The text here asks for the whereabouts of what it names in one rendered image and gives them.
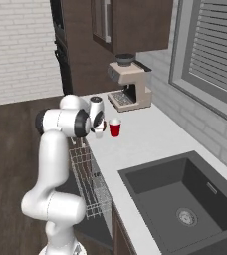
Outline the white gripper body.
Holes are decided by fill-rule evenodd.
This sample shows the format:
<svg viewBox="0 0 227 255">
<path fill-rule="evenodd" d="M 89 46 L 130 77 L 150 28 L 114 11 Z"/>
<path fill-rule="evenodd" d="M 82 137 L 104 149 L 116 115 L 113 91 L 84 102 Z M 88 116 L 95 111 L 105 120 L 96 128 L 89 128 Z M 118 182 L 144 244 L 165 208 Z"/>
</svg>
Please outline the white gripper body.
<svg viewBox="0 0 227 255">
<path fill-rule="evenodd" d="M 102 121 L 97 127 L 94 128 L 96 138 L 102 138 L 106 129 L 106 122 Z"/>
</svg>

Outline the red cup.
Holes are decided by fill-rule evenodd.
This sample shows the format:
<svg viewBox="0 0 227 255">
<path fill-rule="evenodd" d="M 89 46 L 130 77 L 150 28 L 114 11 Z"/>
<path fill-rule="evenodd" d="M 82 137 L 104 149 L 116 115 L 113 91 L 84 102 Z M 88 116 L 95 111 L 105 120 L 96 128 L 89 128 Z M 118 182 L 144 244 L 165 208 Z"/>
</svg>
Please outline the red cup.
<svg viewBox="0 0 227 255">
<path fill-rule="evenodd" d="M 109 120 L 110 133 L 112 137 L 118 137 L 120 133 L 121 120 L 114 118 Z"/>
</svg>

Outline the brown base cupboard door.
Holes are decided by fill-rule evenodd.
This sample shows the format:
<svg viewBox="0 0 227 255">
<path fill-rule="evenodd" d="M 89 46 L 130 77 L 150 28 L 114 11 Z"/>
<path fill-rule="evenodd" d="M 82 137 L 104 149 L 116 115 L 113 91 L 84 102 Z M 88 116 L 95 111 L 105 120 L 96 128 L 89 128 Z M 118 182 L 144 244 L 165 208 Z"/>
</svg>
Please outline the brown base cupboard door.
<svg viewBox="0 0 227 255">
<path fill-rule="evenodd" d="M 112 226 L 113 255 L 136 255 L 114 203 L 112 203 Z"/>
</svg>

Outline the beige coffee machine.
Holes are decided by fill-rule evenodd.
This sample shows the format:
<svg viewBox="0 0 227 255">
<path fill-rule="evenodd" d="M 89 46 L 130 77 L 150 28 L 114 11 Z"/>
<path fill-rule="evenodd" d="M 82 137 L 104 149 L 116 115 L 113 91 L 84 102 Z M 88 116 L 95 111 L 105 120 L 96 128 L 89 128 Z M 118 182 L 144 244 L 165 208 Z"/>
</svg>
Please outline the beige coffee machine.
<svg viewBox="0 0 227 255">
<path fill-rule="evenodd" d="M 108 99 L 120 113 L 149 108 L 152 92 L 146 86 L 146 73 L 151 68 L 135 58 L 134 54 L 117 54 L 109 64 L 110 78 L 122 86 L 121 90 L 108 93 Z"/>
</svg>

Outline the brown tall cupboard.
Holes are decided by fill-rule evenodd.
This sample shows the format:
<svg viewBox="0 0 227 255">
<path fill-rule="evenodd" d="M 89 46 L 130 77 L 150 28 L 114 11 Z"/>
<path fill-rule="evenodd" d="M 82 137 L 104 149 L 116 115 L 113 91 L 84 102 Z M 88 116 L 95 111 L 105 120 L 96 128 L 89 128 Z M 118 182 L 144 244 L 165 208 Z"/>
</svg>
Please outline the brown tall cupboard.
<svg viewBox="0 0 227 255">
<path fill-rule="evenodd" d="M 108 74 L 114 55 L 93 40 L 91 0 L 61 0 L 61 4 L 74 94 L 118 90 Z"/>
</svg>

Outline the dark grey sink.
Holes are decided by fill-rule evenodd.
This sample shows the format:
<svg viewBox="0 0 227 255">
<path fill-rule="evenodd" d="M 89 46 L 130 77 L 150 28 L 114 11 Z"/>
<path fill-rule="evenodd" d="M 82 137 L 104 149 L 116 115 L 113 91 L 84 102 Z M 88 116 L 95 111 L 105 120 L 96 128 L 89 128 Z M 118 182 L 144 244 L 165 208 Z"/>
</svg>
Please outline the dark grey sink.
<svg viewBox="0 0 227 255">
<path fill-rule="evenodd" d="M 162 255 L 227 255 L 227 180 L 197 152 L 119 175 Z"/>
</svg>

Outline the window with grey blinds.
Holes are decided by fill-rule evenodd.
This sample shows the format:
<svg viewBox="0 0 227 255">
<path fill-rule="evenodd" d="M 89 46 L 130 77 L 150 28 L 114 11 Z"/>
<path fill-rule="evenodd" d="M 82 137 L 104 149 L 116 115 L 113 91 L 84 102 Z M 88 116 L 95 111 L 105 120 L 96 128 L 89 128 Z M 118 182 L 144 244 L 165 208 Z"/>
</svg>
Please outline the window with grey blinds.
<svg viewBox="0 0 227 255">
<path fill-rule="evenodd" d="M 227 0 L 179 0 L 169 83 L 227 121 Z"/>
</svg>

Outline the black wall oven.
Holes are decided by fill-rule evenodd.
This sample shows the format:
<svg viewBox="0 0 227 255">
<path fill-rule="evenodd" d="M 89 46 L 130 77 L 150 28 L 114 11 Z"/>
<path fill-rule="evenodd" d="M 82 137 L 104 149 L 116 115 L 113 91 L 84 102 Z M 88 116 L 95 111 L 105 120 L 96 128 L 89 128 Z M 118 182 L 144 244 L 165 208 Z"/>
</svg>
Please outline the black wall oven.
<svg viewBox="0 0 227 255">
<path fill-rule="evenodd" d="M 50 0 L 50 5 L 55 30 L 55 56 L 59 62 L 62 90 L 64 95 L 70 95 L 73 92 L 73 86 L 61 0 Z"/>
</svg>

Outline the brown wall cupboard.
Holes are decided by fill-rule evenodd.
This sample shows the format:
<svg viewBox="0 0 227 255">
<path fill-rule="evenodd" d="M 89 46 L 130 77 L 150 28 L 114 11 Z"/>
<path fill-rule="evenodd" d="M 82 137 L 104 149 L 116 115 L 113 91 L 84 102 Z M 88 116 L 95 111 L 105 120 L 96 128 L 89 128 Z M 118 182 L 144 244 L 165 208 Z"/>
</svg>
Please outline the brown wall cupboard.
<svg viewBox="0 0 227 255">
<path fill-rule="evenodd" d="M 91 0 L 95 42 L 113 54 L 168 48 L 173 0 Z"/>
</svg>

